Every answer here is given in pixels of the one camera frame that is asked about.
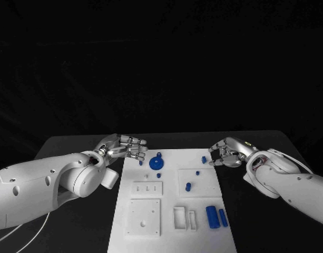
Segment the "small blue part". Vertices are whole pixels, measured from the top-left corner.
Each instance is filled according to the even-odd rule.
[[[224,215],[224,209],[219,209],[219,216],[221,216],[224,227],[228,227],[228,220],[227,220],[227,216]]]
[[[149,165],[153,170],[160,170],[163,168],[163,159],[160,152],[157,153],[156,157],[150,159]]]
[[[209,206],[205,208],[205,211],[206,211],[206,216],[208,216],[209,227],[219,228],[221,225],[219,225],[219,219],[216,215],[216,207]]]
[[[186,183],[186,191],[191,191],[192,184]]]

